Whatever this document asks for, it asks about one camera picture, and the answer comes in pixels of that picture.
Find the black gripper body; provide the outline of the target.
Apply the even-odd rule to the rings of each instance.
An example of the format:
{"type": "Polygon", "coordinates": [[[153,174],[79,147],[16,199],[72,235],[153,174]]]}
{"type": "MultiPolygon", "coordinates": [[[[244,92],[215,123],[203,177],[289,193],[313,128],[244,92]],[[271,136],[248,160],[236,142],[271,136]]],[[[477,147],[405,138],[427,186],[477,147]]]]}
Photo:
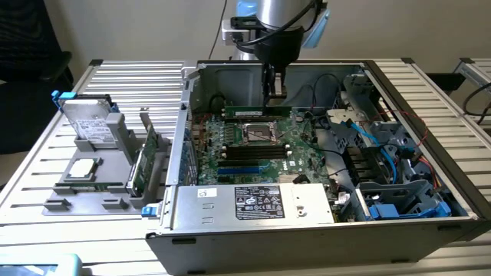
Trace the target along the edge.
{"type": "Polygon", "coordinates": [[[299,58],[304,28],[284,30],[253,46],[263,66],[287,67],[299,58]]]}

